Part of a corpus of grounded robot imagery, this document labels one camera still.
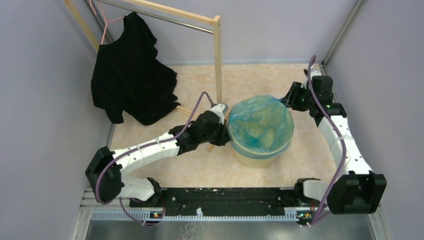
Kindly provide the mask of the yellow plastic trash bin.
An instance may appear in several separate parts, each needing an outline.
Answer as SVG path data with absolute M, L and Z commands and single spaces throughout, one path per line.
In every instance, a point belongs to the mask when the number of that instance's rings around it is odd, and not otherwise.
M 241 164 L 250 168 L 264 168 L 274 162 L 281 154 L 286 152 L 288 148 L 289 147 L 286 146 L 279 151 L 265 154 L 263 152 L 255 152 L 233 147 L 232 152 Z

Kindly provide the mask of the blue plastic trash bag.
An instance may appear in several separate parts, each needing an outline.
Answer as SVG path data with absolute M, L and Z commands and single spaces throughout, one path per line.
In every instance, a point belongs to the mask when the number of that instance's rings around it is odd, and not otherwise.
M 294 135 L 290 110 L 271 95 L 256 95 L 235 104 L 227 124 L 231 146 L 252 159 L 273 158 L 285 152 Z

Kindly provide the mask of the wooden clothes rack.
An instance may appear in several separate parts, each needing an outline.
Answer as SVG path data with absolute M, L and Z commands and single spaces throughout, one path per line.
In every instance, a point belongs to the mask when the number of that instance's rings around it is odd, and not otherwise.
M 103 4 L 107 4 L 113 7 L 117 7 L 120 9 L 136 12 L 151 18 L 159 19 L 168 23 L 173 23 L 179 26 L 183 26 L 189 29 L 197 30 L 203 33 L 208 33 L 213 36 L 213 50 L 214 50 L 214 73 L 215 73 L 215 91 L 216 91 L 216 100 L 218 103 L 223 103 L 223 85 L 222 85 L 222 37 L 221 37 L 221 17 L 216 15 L 215 17 L 207 17 L 197 13 L 177 9 L 174 7 L 166 6 L 163 4 L 147 1 L 147 0 L 122 0 L 121 2 L 124 4 L 119 4 L 114 0 L 101 0 Z M 99 46 L 103 43 L 103 41 L 98 41 L 94 32 L 88 25 L 87 21 L 82 16 L 81 12 L 75 5 L 72 0 L 64 0 L 63 3 L 73 16 L 76 23 L 79 25 L 80 29 L 87 37 L 89 43 L 94 48 L 94 51 L 97 52 Z M 180 18 L 188 19 L 194 22 L 202 23 L 205 25 L 209 25 L 212 29 L 206 29 L 204 27 L 196 26 L 193 24 L 188 24 L 185 22 L 181 22 L 169 17 L 161 16 L 158 14 L 153 14 L 142 10 L 141 8 L 151 9 L 160 13 L 169 14 L 172 16 L 177 16 Z

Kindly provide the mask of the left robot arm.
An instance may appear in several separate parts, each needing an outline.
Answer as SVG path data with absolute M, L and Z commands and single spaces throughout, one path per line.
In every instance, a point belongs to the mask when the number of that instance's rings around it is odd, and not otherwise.
M 194 151 L 209 143 L 224 146 L 230 137 L 225 114 L 228 107 L 216 104 L 186 125 L 128 148 L 99 148 L 85 170 L 95 199 L 102 205 L 116 198 L 132 198 L 154 207 L 160 202 L 161 188 L 151 177 L 131 177 L 130 173 L 156 161 Z

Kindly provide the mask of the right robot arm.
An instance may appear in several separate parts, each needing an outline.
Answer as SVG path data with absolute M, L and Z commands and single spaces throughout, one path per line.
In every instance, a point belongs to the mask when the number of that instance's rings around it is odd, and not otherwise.
M 300 178 L 293 200 L 307 206 L 313 199 L 323 201 L 335 215 L 373 214 L 379 207 L 387 180 L 375 173 L 362 156 L 353 138 L 343 105 L 334 102 L 333 79 L 313 76 L 311 82 L 293 82 L 281 100 L 291 110 L 308 112 L 324 136 L 337 166 L 329 183 L 317 178 Z

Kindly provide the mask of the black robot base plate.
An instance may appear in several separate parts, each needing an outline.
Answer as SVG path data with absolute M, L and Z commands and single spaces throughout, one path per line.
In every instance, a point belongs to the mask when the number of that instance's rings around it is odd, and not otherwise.
M 194 216 L 198 209 L 206 217 L 265 217 L 283 216 L 290 207 L 311 210 L 319 201 L 284 187 L 169 187 L 146 201 L 132 198 L 129 206 L 159 208 L 167 217 Z

